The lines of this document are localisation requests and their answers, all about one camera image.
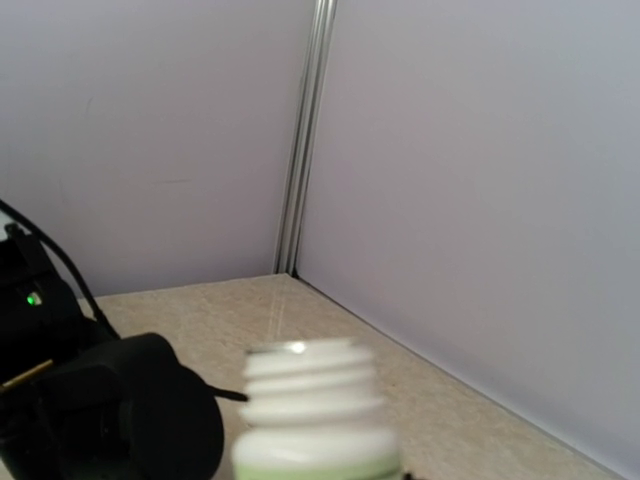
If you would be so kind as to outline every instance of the black device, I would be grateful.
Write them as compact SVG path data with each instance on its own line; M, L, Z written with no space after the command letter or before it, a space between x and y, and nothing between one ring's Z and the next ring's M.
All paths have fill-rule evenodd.
M208 480L222 457L215 396L149 333L120 339L73 262L24 216L0 242L0 456L17 480ZM76 278L86 318L43 242Z

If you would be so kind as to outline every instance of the beige table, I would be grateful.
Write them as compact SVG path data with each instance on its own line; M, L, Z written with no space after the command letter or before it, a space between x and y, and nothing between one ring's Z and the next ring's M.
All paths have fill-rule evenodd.
M421 478L616 478L287 276L99 301L122 335L155 331L166 336L183 363L223 388L242 388L243 352L251 345L331 336L365 340L379 356L390 410L403 435L407 468ZM243 425L236 405L221 403L230 443ZM0 480L9 478L0 467ZM215 478L232 479L226 453Z

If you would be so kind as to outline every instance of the green led indicator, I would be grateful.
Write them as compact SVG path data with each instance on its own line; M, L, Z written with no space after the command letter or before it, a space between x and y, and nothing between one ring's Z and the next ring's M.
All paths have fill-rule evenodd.
M40 299L40 295L38 295L36 292L33 292L32 294L27 296L27 303L32 307L35 307L37 305L40 305L42 303L42 300Z

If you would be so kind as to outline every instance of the gray wall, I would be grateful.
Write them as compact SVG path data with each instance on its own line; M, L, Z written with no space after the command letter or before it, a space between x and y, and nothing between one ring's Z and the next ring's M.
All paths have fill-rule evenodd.
M299 272L640 478L640 4L341 0Z
M268 273L312 10L4 2L0 195L98 293Z

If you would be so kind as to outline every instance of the white panel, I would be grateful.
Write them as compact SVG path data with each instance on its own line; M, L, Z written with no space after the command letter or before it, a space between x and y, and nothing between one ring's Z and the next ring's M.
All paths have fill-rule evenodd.
M299 273L640 478L640 4L341 0Z
M4 2L0 195L99 293L268 273L313 5Z

